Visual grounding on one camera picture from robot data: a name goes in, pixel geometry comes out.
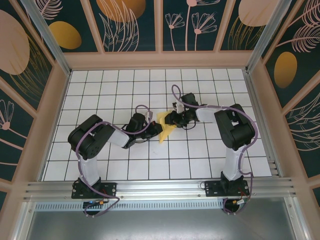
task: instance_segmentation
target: metal floor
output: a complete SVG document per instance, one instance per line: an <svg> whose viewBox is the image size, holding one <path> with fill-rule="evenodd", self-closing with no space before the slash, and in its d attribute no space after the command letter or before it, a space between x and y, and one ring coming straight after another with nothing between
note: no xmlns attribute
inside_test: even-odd
<svg viewBox="0 0 320 240"><path fill-rule="evenodd" d="M252 199L239 215L221 209L35 212L28 240L295 240L281 198Z"/></svg>

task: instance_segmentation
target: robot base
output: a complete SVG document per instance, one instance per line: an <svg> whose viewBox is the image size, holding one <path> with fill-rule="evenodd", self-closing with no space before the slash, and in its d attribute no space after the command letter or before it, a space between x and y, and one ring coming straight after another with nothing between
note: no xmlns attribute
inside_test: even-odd
<svg viewBox="0 0 320 240"><path fill-rule="evenodd" d="M204 189L206 197L241 197L241 191L247 196L250 194L248 182L244 180L243 175L236 180L229 181L223 172L221 172L221 180L205 181Z"/></svg>
<svg viewBox="0 0 320 240"><path fill-rule="evenodd" d="M115 182L101 182L101 178L92 187L100 193L116 196L117 184ZM102 199L103 197L86 186L86 184L78 178L77 182L72 184L72 199Z"/></svg>

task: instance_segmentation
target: wall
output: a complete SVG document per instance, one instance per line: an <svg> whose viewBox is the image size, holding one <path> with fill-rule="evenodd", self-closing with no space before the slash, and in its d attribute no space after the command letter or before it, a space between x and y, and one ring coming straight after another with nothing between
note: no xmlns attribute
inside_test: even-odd
<svg viewBox="0 0 320 240"><path fill-rule="evenodd" d="M67 76L15 1L0 5L0 232L7 239L49 146Z"/></svg>
<svg viewBox="0 0 320 240"><path fill-rule="evenodd" d="M101 69L243 67L278 1L35 2L70 67Z"/></svg>
<svg viewBox="0 0 320 240"><path fill-rule="evenodd" d="M297 0L273 39L253 81L284 176L320 236L320 1Z"/></svg>

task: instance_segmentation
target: white grid mat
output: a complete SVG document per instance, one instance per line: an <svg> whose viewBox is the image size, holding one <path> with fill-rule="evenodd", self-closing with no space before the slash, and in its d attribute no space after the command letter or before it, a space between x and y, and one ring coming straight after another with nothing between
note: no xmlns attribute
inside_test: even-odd
<svg viewBox="0 0 320 240"><path fill-rule="evenodd" d="M175 102L173 84L184 94L194 93L200 104L238 103L256 119L241 69L73 71L42 180L77 179L77 158L67 139L88 117L97 114L122 127L134 108L143 104L150 107L156 120L157 113L171 109ZM258 137L245 155L243 171L252 171L254 177L269 177L268 160ZM219 178L225 156L217 125L201 122L188 131L176 128L162 144L158 137L130 149L107 143L98 155L98 168L102 180Z"/></svg>

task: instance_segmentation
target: yellow cloth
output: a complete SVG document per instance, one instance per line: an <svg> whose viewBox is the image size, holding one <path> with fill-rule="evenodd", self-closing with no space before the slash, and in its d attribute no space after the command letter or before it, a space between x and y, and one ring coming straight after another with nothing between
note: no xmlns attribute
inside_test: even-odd
<svg viewBox="0 0 320 240"><path fill-rule="evenodd" d="M165 117L171 112L172 110L159 112L156 115L157 122L162 126L162 132L159 134L159 143L162 143L169 136L169 134L177 127L176 125L171 126L165 123Z"/></svg>

